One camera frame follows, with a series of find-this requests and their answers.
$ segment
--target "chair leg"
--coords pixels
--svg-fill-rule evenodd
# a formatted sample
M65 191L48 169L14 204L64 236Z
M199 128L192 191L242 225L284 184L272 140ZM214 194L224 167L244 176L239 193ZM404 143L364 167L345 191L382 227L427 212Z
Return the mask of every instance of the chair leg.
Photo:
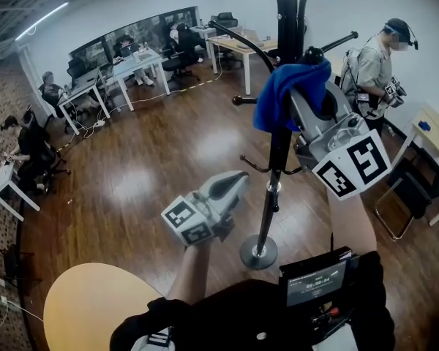
M374 214L375 216L378 218L378 220L380 221L380 223L382 224L382 226L384 226L384 228L387 230L387 232L389 233L389 235L391 236L391 238L394 241L398 241L399 239L402 239L403 236L406 234L408 228L411 225L411 222L413 221L414 217L410 216L410 218L407 220L407 222L405 223L405 225L403 226L402 230L400 231L400 233L397 235L395 234L392 229L387 225L387 223L385 222L385 220L382 218L382 216L380 215L379 212L379 205L383 202L384 199L386 199L386 197L389 196L389 194L391 192L393 192L395 190L395 188L402 182L402 179L399 178L397 180L397 182L395 182L395 184L384 194L382 195L382 197L375 202L375 207L374 207Z

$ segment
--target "person sitting at desk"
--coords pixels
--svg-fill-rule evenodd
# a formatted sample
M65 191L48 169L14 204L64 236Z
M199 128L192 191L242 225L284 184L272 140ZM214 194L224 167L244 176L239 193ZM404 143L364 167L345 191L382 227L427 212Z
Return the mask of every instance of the person sitting at desk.
M206 48L205 41L195 36L185 23L177 25L177 31L179 32L179 50L195 57L197 62L202 63L203 59L195 52L195 47L200 45Z
M136 45L137 49L139 48L138 43L135 43L133 38L131 38L129 35L123 35L122 37L119 37L117 39L117 44L114 45L114 59L116 62L121 61L124 57L129 57L131 55L131 51L129 50L130 45ZM143 82L146 83L148 86L153 86L154 82L151 80L148 75L143 71L143 69L135 70L133 72L135 75L135 80L137 81L137 84L139 86L143 85Z
M18 177L20 177L18 187L25 193L32 191L35 195L42 194L45 186L37 184L36 177L45 170L41 157L41 153L45 150L44 138L27 127L21 126L14 116L8 116L0 128L2 131L11 128L13 136L18 139L16 148L10 152L12 160L24 162L18 170Z
M52 72L45 72L42 75L42 82L43 84L38 88L39 91L41 92L42 98L55 108L58 117L60 118L63 117L63 113L58 107L58 104L60 98L64 94L64 89L53 82ZM98 102L95 102L87 94L77 97L72 101L72 103L77 105L76 106L77 110L81 110L81 111L88 109L90 107L98 108L100 106Z

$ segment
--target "wooden floor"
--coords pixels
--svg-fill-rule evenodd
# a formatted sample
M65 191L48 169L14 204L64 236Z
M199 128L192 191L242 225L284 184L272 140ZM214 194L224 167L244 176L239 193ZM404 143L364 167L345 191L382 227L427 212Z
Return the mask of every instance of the wooden floor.
M267 70L258 58L251 61L252 94L258 94ZM202 81L212 79L209 61L196 65ZM197 189L210 176L226 170L247 170L251 188L235 211L236 229L212 252L208 294L255 277L277 281L277 267L329 250L331 234L325 190L310 174L282 177L280 212L270 235L279 257L268 270L248 271L239 259L241 242L258 232L268 177L239 160L246 154L266 166L269 135L252 127L253 106L232 106L231 97L244 94L243 72L225 71L222 77L189 91L115 111L107 124L86 140L75 138L63 151L72 175L56 182L56 195L38 199L39 213L26 209L23 251L35 252L35 271L43 281L31 290L27 308L42 315L45 297L56 278L74 265L107 263L139 276L165 294L184 247L173 239L160 213L178 195ZM132 86L132 100L164 92ZM116 103L122 98L117 96ZM55 146L71 135L51 127ZM402 141L383 136L389 156ZM297 166L290 151L288 169ZM429 168L421 163L427 175ZM426 219L413 223L407 235L393 242L372 214L376 199L386 190L379 183L364 203L377 233L385 268L387 307L396 324L397 350L423 350L432 318L439 312L439 223L428 218L439 211L439 199ZM384 213L390 222L403 221L404 210L392 200ZM29 317L38 350L46 350L42 323Z

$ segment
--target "white desk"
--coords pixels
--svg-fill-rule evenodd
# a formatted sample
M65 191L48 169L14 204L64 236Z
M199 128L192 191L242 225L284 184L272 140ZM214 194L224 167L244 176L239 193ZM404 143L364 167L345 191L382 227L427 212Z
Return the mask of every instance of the white desk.
M431 130L427 132L421 129L418 126L418 122L420 121L426 121L431 126ZM391 163L392 168L395 168L398 161L405 153L407 147L416 137L421 137L424 141L429 142L430 145L439 153L439 113L428 107L421 109L418 112L416 117L411 121L410 131L407 133L405 142L403 142L401 149L398 151L394 161ZM431 221L429 221L429 225L433 226L437 221L439 221L439 213Z
M0 167L0 192L7 186L10 186L21 198L27 202L32 208L36 211L40 211L40 207L29 199L28 196L24 192L22 192L19 187L12 181L13 173L15 169L15 163L10 162L8 165L2 165ZM0 197L0 204L2 204L13 216L15 216L20 221L23 221L24 218L21 216L15 209L12 208L10 204L8 204L4 199Z
M208 58L211 59L211 56L214 56L214 52L212 53L210 50L210 46L208 44L208 38L216 36L217 30L208 26L195 26L195 27L191 27L190 31L199 33L200 37L203 38L203 40L205 40L206 52L208 53Z
M61 112L64 114L65 118L67 119L68 124L72 127L76 135L79 135L80 132L78 131L77 127L75 126L72 119L70 118L67 111L65 110L65 105L69 104L72 100L76 99L77 97L80 97L83 94L87 94L91 90L93 90L94 93L96 94L97 101L100 102L101 108L102 110L104 110L105 116L107 118L110 118L109 112L105 107L104 102L102 101L100 92L97 89L97 81L99 79L102 81L102 84L107 90L104 77L101 75L100 68L98 67L76 79L75 87L73 87L70 90L70 95L67 95L68 99L62 97L59 103L57 104L60 107Z
M145 58L143 58L141 61L136 61L133 56L130 56L129 58L126 58L122 62L118 63L113 70L113 78L119 82L122 94L124 95L125 101L127 102L130 110L133 110L133 106L127 93L124 78L128 75L131 75L136 70L145 69L147 67L151 67L153 70L153 66L157 65L161 74L162 82L164 83L164 87L166 89L166 94L170 94L168 81L166 80L164 69L162 68L161 56L154 52L151 48L148 48L148 50L142 52L141 55L145 56Z
M250 48L240 48L239 45L241 44L236 39L229 39L226 37L215 37L215 38L209 38L209 45L210 45L210 51L214 54L214 46L219 45L220 47L224 47L230 50L233 50L234 52L237 52L242 55L242 59L244 61L244 76L245 76L245 83L246 83L246 94L250 95L250 65L249 65L249 56L253 55L255 51ZM278 48L278 40L266 40L263 42L264 46L260 47L261 50L267 51L267 50L275 50ZM215 56L211 58L211 63L213 64L213 73L217 74L217 61Z

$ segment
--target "wooden table top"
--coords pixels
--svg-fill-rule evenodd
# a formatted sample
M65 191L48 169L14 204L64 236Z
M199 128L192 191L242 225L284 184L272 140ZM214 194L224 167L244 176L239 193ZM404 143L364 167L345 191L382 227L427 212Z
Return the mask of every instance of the wooden table top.
M243 53L243 54L253 54L255 53L255 51L251 48L240 48L239 44L241 44L241 42L239 42L237 39L229 39L226 37L213 37L213 38L209 38L209 41L216 44L216 45L220 45L221 47L224 48L228 48L230 50L234 50L236 52L239 53ZM273 40L264 40L263 41L264 46L260 47L261 50L274 50L278 48L278 40L277 39L273 39Z
M109 350L110 336L127 317L148 311L161 295L137 276L89 263L65 271L45 299L44 331L50 351Z
M431 126L431 130L427 132L421 129L418 126L418 122L420 121L426 121ZM416 134L421 135L424 139L431 142L439 152L439 113L430 107L425 107L418 112L411 123Z

